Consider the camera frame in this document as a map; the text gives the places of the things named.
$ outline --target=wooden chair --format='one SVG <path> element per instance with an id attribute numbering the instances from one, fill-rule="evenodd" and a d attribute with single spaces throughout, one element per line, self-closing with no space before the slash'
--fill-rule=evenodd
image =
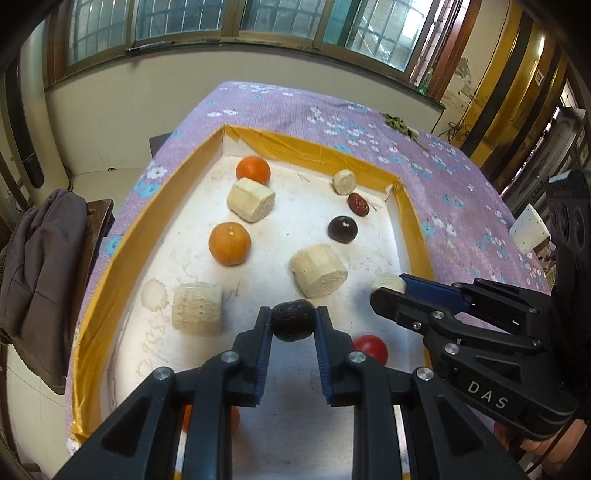
<path id="1" fill-rule="evenodd" d="M 82 252 L 74 293 L 70 303 L 70 341 L 74 339 L 76 321 L 80 312 L 80 306 L 84 298 L 86 286 L 90 273 L 95 266 L 96 258 L 99 256 L 100 244 L 103 237 L 107 236 L 115 217 L 113 217 L 113 200 L 97 200 L 86 204 L 86 237 Z"/>

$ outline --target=red date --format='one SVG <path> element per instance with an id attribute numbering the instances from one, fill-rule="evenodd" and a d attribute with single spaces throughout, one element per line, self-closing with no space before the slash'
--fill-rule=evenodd
<path id="1" fill-rule="evenodd" d="M 359 193 L 352 193 L 349 195 L 347 203 L 353 213 L 356 213 L 360 217 L 364 217 L 369 213 L 368 202 Z"/>

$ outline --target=electrical wire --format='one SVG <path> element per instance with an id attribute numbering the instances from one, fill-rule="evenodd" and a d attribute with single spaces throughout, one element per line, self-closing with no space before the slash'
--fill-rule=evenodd
<path id="1" fill-rule="evenodd" d="M 480 79 L 480 82 L 478 82 L 478 86 L 476 87 L 476 90 L 474 90 L 474 95 L 472 95 L 470 97 L 470 101 L 468 102 L 468 105 L 466 107 L 466 110 L 464 110 L 464 114 L 460 118 L 460 121 L 458 123 L 449 122 L 448 125 L 450 126 L 450 128 L 447 129 L 447 130 L 444 130 L 443 132 L 441 132 L 437 136 L 437 137 L 441 137 L 443 134 L 447 134 L 447 141 L 448 141 L 448 143 L 451 143 L 452 140 L 453 140 L 453 138 L 455 137 L 455 135 L 460 130 L 462 130 L 462 129 L 464 129 L 464 133 L 462 134 L 462 138 L 458 138 L 458 141 L 463 142 L 467 138 L 467 136 L 470 134 L 470 131 L 468 131 L 465 128 L 465 126 L 466 126 L 466 124 L 465 124 L 466 115 L 468 113 L 468 110 L 472 106 L 472 102 L 476 98 L 476 94 L 478 93 L 478 89 L 482 85 L 482 81 L 484 80 L 484 77 L 486 76 L 486 72 L 488 72 L 488 69 L 491 66 L 492 59 L 495 57 L 496 49 L 499 47 L 499 43 L 501 43 L 501 37 L 503 36 L 503 30 L 505 29 L 505 25 L 507 24 L 507 19 L 509 18 L 509 11 L 510 10 L 511 10 L 511 2 L 509 2 L 509 5 L 507 6 L 507 12 L 505 13 L 505 19 L 503 20 L 503 26 L 501 27 L 501 31 L 499 32 L 499 38 L 497 38 L 495 49 L 493 50 L 493 53 L 491 55 L 491 59 L 488 61 L 488 65 L 486 66 L 486 69 L 484 71 L 484 74 L 482 75 L 482 78 Z"/>

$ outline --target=red ball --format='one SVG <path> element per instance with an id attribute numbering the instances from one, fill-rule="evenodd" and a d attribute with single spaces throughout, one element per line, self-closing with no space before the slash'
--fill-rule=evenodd
<path id="1" fill-rule="evenodd" d="M 375 335 L 362 335 L 353 340 L 355 350 L 373 356 L 382 365 L 388 362 L 388 347 L 380 337 Z"/>

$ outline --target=yellow tape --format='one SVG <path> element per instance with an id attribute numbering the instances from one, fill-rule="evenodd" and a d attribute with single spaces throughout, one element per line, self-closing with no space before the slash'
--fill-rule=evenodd
<path id="1" fill-rule="evenodd" d="M 411 271 L 417 277 L 433 279 L 418 218 L 402 181 L 392 173 L 332 148 L 273 132 L 225 125 L 216 131 L 179 165 L 128 229 L 100 279 L 80 325 L 72 362 L 72 434 L 80 443 L 101 423 L 100 383 L 130 295 L 152 250 L 173 213 L 194 182 L 221 152 L 226 134 L 242 140 L 259 155 L 327 175 L 348 168 L 358 183 L 379 192 L 392 185 Z"/>

